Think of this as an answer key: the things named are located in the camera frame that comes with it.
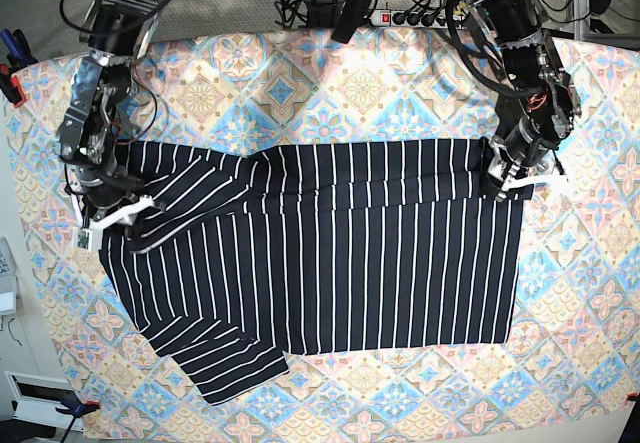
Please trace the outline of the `blue orange clamp lower left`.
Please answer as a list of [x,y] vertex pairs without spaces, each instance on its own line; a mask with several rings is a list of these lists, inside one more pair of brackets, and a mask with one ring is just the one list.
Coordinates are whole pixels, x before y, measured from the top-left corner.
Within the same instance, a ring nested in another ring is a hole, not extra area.
[[100,404],[94,401],[81,402],[79,400],[67,399],[61,400],[59,404],[60,407],[56,407],[55,411],[61,415],[67,415],[73,418],[82,418],[100,409]]

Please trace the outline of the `white box lower left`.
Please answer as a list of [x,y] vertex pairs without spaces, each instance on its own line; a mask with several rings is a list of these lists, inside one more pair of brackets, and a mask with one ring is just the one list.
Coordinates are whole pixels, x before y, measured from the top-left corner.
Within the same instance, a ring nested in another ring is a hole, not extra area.
[[76,400],[72,387],[64,379],[5,371],[5,378],[17,403],[14,418],[17,420],[66,429],[71,416],[57,411],[62,401]]

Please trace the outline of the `patterned tile tablecloth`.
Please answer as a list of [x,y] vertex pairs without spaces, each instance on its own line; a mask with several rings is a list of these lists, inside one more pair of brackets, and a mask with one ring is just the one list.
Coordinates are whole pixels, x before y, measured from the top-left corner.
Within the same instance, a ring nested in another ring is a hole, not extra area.
[[[293,357],[290,372],[208,406],[123,314],[96,259],[70,248],[63,172],[51,152],[73,57],[19,74],[26,100],[1,106],[3,225],[22,275],[23,320],[5,319],[3,358],[67,378],[101,408],[93,438],[180,442],[401,442],[561,424],[614,442],[639,388],[639,57],[558,41],[582,102],[559,157],[569,194],[526,210],[507,343]],[[153,46],[131,108],[150,138],[245,155],[273,144],[494,132],[494,98],[434,33],[233,34]]]

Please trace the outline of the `black mount post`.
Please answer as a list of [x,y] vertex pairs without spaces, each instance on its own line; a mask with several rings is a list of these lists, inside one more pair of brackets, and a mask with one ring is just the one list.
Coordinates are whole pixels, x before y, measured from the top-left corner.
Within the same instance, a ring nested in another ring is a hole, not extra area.
[[331,39],[348,44],[355,31],[363,23],[372,0],[345,0],[341,14],[331,34]]

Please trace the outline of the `white power strip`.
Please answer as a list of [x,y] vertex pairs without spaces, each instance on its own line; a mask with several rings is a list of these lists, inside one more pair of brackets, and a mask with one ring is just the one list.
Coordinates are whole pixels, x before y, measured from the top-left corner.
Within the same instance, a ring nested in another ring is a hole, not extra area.
[[433,15],[425,10],[374,10],[369,17],[369,23],[379,28],[447,28],[443,12]]

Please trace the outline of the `orange black clamp upper left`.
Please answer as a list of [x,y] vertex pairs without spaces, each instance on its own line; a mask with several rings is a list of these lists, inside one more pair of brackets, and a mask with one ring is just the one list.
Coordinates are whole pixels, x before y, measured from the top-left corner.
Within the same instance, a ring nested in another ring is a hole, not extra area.
[[38,60],[32,55],[26,36],[20,29],[13,32],[3,29],[1,41],[8,50],[8,64],[1,64],[1,92],[15,108],[18,108],[26,102],[26,97],[16,73],[36,64]]

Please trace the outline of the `white device left edge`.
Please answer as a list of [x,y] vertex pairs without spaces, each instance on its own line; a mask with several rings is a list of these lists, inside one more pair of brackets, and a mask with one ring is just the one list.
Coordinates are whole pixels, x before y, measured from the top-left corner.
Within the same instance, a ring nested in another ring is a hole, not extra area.
[[19,288],[17,266],[4,236],[0,239],[0,315],[12,315],[17,312]]

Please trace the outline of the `navy white striped T-shirt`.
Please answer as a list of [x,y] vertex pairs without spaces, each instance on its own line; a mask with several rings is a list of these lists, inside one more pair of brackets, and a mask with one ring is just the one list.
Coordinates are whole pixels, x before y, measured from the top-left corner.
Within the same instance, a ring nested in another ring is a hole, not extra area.
[[101,263],[138,331],[217,405],[286,356],[501,343],[525,202],[481,191],[482,143],[156,142],[117,152],[166,204],[159,238],[109,228]]

